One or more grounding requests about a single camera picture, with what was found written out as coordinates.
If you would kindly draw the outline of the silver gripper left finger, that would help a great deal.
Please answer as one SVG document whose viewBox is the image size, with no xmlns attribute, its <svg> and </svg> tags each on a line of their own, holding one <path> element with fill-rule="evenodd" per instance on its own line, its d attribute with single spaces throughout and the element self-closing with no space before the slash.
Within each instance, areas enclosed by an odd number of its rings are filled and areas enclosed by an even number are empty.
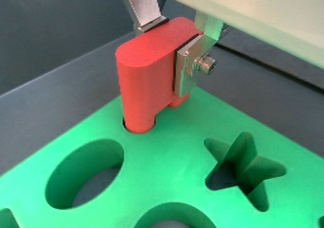
<svg viewBox="0 0 324 228">
<path fill-rule="evenodd" d="M 134 23 L 134 32 L 144 34 L 168 22 L 161 14 L 158 0 L 124 0 L 130 18 Z"/>
</svg>

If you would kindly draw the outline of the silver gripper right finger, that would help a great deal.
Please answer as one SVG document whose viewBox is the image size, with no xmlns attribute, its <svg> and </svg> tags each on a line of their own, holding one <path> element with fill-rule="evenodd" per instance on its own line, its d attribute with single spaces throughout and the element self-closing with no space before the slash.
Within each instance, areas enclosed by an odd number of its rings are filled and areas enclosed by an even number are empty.
<svg viewBox="0 0 324 228">
<path fill-rule="evenodd" d="M 199 11 L 196 28 L 203 31 L 178 50 L 174 66 L 174 92 L 185 97 L 197 85 L 197 74 L 211 75 L 217 61 L 208 51 L 224 35 L 227 24 L 215 16 Z"/>
</svg>

